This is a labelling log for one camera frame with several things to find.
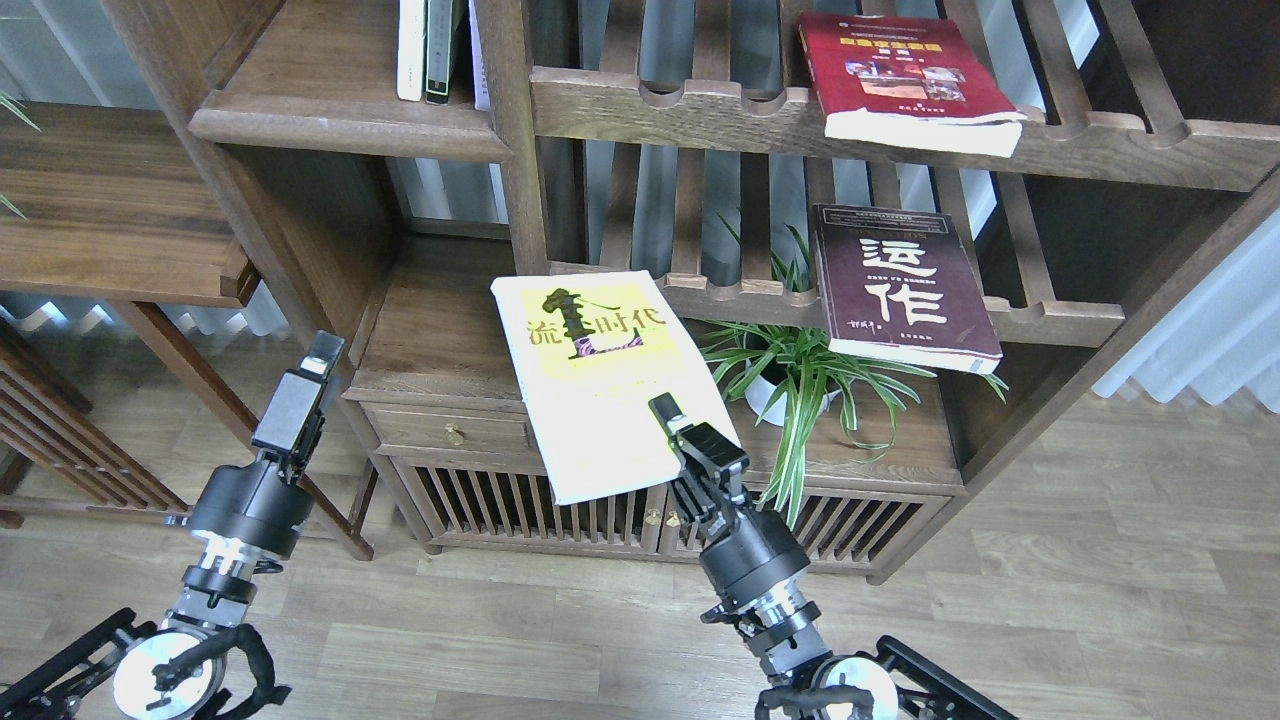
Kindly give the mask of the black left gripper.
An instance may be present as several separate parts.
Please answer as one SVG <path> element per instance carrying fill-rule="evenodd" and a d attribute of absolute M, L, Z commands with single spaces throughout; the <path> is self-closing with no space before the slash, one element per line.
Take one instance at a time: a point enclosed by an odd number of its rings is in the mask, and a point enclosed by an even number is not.
<path fill-rule="evenodd" d="M 287 560 L 300 538 L 300 525 L 314 501 L 297 484 L 317 443 L 323 396 L 346 340 L 317 331 L 301 370 L 280 379 L 252 446 L 256 459 L 246 466 L 215 468 L 187 527 L 195 537 L 234 539 Z"/>

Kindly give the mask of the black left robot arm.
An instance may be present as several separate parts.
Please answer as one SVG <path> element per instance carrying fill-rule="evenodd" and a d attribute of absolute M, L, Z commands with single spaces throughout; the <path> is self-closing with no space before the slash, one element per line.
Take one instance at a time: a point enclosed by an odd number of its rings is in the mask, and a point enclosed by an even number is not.
<path fill-rule="evenodd" d="M 323 433 L 332 372 L 344 341 L 320 332 L 288 370 L 252 434 L 256 459 L 214 470 L 188 520 L 205 543 L 161 623 L 122 609 L 3 692 L 5 719 L 69 719 L 111 683 L 131 719 L 247 719 L 291 693 L 244 616 L 253 577 L 280 571 L 314 500 L 305 468 Z"/>

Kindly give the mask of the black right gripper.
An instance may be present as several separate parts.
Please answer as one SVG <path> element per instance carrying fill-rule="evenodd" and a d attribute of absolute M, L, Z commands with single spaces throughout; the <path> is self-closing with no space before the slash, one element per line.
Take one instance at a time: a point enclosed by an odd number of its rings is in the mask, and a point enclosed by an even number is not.
<path fill-rule="evenodd" d="M 668 441 L 676 441 L 680 471 L 669 488 L 681 521 L 696 524 L 704 537 L 699 562 L 721 612 L 742 614 L 803 573 L 809 559 L 781 515 L 758 510 L 748 497 L 742 474 L 750 459 L 741 447 L 709 423 L 690 425 L 671 393 L 648 406 Z"/>

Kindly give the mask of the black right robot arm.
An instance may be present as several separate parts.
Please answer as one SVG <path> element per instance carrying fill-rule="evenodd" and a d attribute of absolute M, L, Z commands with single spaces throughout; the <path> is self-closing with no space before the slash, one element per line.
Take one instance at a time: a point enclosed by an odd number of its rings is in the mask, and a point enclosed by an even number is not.
<path fill-rule="evenodd" d="M 669 488 L 678 519 L 703 539 L 699 562 L 718 596 L 705 624 L 731 625 L 768 685 L 754 715 L 791 719 L 1006 719 L 1009 711 L 901 641 L 874 653 L 836 655 L 817 629 L 820 610 L 799 589 L 809 564 L 776 511 L 756 509 L 742 483 L 745 451 L 695 423 L 669 395 L 649 402 L 678 460 Z"/>

